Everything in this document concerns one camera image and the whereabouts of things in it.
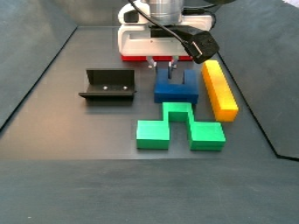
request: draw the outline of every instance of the black metal bracket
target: black metal bracket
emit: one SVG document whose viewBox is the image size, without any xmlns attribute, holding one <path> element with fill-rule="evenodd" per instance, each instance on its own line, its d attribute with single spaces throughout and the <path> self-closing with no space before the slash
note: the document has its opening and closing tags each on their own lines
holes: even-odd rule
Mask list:
<svg viewBox="0 0 299 224">
<path fill-rule="evenodd" d="M 133 99 L 136 92 L 133 69 L 86 69 L 88 90 L 78 93 L 86 100 Z"/>
</svg>

